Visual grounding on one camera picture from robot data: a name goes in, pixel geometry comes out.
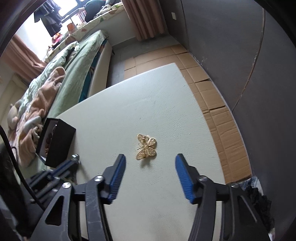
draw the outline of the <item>table top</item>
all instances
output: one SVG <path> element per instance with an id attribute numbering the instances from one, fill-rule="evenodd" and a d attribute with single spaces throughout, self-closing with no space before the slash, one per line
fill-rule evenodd
<path id="1" fill-rule="evenodd" d="M 201 175 L 225 183 L 209 128 L 175 64 L 111 86 L 58 118 L 76 128 L 69 155 L 80 155 L 79 184 L 102 174 L 118 154 L 126 156 L 117 199 L 105 205 L 114 240 L 188 240 L 197 205 L 184 197 L 175 170 L 178 153 Z M 136 160 L 138 134 L 156 139 L 155 157 Z M 216 220 L 213 240 L 220 233 L 219 203 Z"/>

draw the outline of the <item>light switch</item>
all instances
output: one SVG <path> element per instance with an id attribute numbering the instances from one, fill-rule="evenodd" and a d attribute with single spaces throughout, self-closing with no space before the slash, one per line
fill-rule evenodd
<path id="1" fill-rule="evenodd" d="M 172 12 L 172 17 L 173 17 L 173 20 L 177 20 L 176 14 L 174 12 Z"/>

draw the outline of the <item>brooch pin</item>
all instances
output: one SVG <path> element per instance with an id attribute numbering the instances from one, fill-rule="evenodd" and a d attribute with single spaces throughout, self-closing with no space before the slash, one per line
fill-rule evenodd
<path id="1" fill-rule="evenodd" d="M 154 150 L 156 145 L 156 140 L 154 138 L 149 138 L 149 136 L 143 136 L 141 134 L 138 135 L 139 145 L 140 147 L 137 149 L 139 150 L 142 148 L 136 156 L 137 160 L 141 160 L 142 158 L 148 156 L 155 156 L 156 151 Z"/>

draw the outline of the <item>open box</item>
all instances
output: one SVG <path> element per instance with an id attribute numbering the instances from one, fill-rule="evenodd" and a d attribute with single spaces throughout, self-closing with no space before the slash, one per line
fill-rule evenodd
<path id="1" fill-rule="evenodd" d="M 39 138 L 36 154 L 46 166 L 57 167 L 67 159 L 75 132 L 74 127 L 61 119 L 47 118 Z"/>

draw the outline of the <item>pink curtain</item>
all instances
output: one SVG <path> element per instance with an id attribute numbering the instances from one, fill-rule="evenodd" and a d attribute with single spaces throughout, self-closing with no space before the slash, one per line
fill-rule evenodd
<path id="1" fill-rule="evenodd" d="M 41 61 L 16 34 L 8 43 L 1 58 L 28 84 L 39 76 L 46 66 L 46 63 Z"/>
<path id="2" fill-rule="evenodd" d="M 121 0 L 139 41 L 165 32 L 157 0 Z"/>

